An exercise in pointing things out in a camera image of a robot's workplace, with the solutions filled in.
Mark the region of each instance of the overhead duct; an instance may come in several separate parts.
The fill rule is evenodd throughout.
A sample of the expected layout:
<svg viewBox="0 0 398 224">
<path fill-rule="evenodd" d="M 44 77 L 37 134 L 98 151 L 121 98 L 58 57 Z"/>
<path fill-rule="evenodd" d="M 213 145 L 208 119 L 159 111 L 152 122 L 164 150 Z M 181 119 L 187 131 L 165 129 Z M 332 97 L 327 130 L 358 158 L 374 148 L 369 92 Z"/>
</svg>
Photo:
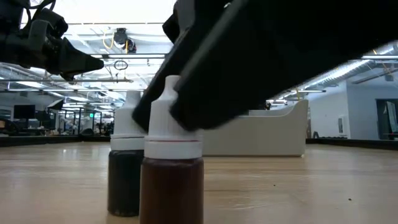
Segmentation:
<svg viewBox="0 0 398 224">
<path fill-rule="evenodd" d="M 393 69 L 391 71 L 387 71 L 387 72 L 383 71 L 383 72 L 381 72 L 379 74 L 371 75 L 370 77 L 366 77 L 366 78 L 362 78 L 360 80 L 356 80 L 356 81 L 352 82 L 352 84 L 364 83 L 364 82 L 367 82 L 367 81 L 370 81 L 370 80 L 373 80 L 373 79 L 379 78 L 379 77 L 391 77 L 392 79 L 390 79 L 390 80 L 386 79 L 386 81 L 387 82 L 393 82 L 394 78 L 391 76 L 391 74 L 393 74 L 394 72 L 398 72 L 398 68 L 395 68 L 395 69 Z"/>
<path fill-rule="evenodd" d="M 398 42 L 394 42 L 393 44 L 389 44 L 385 47 L 382 47 L 378 50 L 377 54 L 385 55 L 385 54 L 398 54 Z M 306 85 L 303 89 L 307 89 L 313 86 L 332 86 L 336 85 L 340 81 L 351 78 L 360 73 L 367 72 L 369 70 L 374 69 L 377 66 L 375 60 L 358 60 L 355 62 L 347 63 L 346 65 L 342 65 L 335 70 L 331 70 L 320 75 L 314 82 Z"/>
</svg>

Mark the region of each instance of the white wall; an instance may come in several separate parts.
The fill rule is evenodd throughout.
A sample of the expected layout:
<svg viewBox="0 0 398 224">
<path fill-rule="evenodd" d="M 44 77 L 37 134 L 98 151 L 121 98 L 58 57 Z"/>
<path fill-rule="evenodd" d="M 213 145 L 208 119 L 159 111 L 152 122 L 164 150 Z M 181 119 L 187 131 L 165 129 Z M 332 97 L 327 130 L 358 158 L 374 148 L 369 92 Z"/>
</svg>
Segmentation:
<svg viewBox="0 0 398 224">
<path fill-rule="evenodd" d="M 348 85 L 349 126 L 352 139 L 379 140 L 376 99 L 398 99 L 398 87 Z"/>
<path fill-rule="evenodd" d="M 309 100 L 312 133 L 317 131 L 320 137 L 350 138 L 346 82 L 325 90 L 326 93 L 310 93 L 306 97 Z M 338 131 L 338 118 L 342 116 L 345 117 L 345 135 Z"/>
</svg>

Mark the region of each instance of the brown liquid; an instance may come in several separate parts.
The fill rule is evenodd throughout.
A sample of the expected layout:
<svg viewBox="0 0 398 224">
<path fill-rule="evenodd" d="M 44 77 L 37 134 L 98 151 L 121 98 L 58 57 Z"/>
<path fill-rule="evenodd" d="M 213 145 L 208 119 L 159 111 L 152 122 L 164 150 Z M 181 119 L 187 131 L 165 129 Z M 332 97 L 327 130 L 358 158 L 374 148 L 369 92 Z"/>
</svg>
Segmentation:
<svg viewBox="0 0 398 224">
<path fill-rule="evenodd" d="M 203 224 L 203 159 L 149 159 L 141 167 L 140 224 Z"/>
</svg>

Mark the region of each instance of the white partition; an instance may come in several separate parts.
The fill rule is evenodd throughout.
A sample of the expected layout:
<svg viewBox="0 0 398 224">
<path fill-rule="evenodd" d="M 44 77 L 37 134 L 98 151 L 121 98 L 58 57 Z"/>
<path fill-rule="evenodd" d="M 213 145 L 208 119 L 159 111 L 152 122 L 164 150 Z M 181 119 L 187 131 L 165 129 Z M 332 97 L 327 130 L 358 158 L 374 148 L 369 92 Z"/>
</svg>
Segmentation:
<svg viewBox="0 0 398 224">
<path fill-rule="evenodd" d="M 240 116 L 203 132 L 204 156 L 301 156 L 305 151 L 308 100 L 264 116 Z"/>
</svg>

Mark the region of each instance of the brown bottle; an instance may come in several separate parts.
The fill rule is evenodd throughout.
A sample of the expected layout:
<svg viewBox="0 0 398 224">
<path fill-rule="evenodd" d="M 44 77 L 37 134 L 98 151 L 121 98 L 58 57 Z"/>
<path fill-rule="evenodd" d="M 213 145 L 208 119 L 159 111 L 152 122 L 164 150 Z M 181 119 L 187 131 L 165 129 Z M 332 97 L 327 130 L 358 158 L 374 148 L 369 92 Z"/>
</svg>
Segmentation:
<svg viewBox="0 0 398 224">
<path fill-rule="evenodd" d="M 178 78 L 168 76 L 163 94 L 151 105 L 141 167 L 140 224 L 203 223 L 201 142 L 169 113 Z"/>
<path fill-rule="evenodd" d="M 141 177 L 141 224 L 203 223 L 202 158 L 145 158 Z"/>
</svg>

